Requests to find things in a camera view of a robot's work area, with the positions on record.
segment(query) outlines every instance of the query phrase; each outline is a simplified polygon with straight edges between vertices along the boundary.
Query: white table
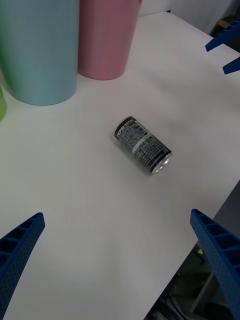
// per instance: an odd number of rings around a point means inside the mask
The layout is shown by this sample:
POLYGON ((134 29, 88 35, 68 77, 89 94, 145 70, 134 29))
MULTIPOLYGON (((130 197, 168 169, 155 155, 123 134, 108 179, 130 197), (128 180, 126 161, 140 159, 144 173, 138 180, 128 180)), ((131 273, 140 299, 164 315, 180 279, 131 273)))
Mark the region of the white table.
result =
POLYGON ((0 123, 0 235, 36 212, 46 228, 4 320, 143 320, 240 178, 238 54, 169 13, 140 18, 124 76, 78 76, 39 107, 6 91, 0 123), (113 137, 133 115, 173 158, 154 176, 113 137))

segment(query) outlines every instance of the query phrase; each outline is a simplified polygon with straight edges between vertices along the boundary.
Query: soda can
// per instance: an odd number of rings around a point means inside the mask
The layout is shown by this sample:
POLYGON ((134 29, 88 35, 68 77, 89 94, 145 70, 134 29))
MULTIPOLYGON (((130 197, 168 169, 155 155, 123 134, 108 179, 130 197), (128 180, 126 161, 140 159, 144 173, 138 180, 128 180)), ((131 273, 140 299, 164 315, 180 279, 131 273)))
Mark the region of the soda can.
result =
POLYGON ((133 116, 121 121, 114 136, 151 174, 162 169, 173 156, 172 151, 133 116))

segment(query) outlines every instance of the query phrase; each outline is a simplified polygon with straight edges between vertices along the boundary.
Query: can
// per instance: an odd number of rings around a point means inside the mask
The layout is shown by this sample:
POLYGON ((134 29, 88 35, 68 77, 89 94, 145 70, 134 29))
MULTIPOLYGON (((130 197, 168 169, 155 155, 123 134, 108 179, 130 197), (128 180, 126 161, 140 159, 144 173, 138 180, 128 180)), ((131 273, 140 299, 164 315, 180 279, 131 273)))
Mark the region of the can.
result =
POLYGON ((173 156, 172 151, 133 116, 121 121, 114 136, 151 174, 162 169, 173 156))

